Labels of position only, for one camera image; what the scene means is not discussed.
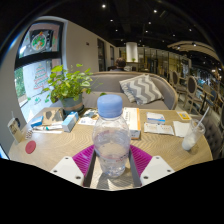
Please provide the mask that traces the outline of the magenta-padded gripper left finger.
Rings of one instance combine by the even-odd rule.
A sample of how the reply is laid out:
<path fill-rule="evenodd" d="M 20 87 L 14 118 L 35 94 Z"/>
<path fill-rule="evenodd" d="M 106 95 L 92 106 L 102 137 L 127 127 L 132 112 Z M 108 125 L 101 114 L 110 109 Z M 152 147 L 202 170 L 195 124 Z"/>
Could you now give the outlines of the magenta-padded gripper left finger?
<path fill-rule="evenodd" d="M 78 186 L 89 187 L 92 181 L 95 159 L 94 146 L 91 145 L 73 157 L 64 156 L 51 170 L 51 173 Z"/>

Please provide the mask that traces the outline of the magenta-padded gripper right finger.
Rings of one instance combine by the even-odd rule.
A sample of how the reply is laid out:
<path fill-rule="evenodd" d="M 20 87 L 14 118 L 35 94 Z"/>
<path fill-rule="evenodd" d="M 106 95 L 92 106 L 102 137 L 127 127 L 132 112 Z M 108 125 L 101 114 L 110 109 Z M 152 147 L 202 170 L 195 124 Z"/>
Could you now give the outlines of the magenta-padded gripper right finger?
<path fill-rule="evenodd" d="M 130 146 L 129 162 L 135 187 L 145 186 L 174 173 L 161 156 L 151 156 L 134 145 Z"/>

